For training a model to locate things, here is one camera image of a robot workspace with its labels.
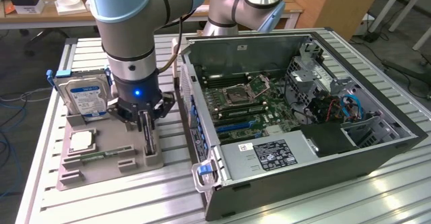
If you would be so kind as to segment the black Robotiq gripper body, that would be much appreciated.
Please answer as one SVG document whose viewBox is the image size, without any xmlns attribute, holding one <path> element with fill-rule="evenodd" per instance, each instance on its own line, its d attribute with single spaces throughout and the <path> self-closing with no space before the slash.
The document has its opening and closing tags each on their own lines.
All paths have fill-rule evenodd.
<svg viewBox="0 0 431 224">
<path fill-rule="evenodd" d="M 117 103 L 125 108 L 131 108 L 128 105 L 135 104 L 137 112 L 148 111 L 149 103 L 155 104 L 161 98 L 159 70 L 136 81 L 120 79 L 117 76 L 113 76 L 113 80 L 117 89 Z"/>
</svg>

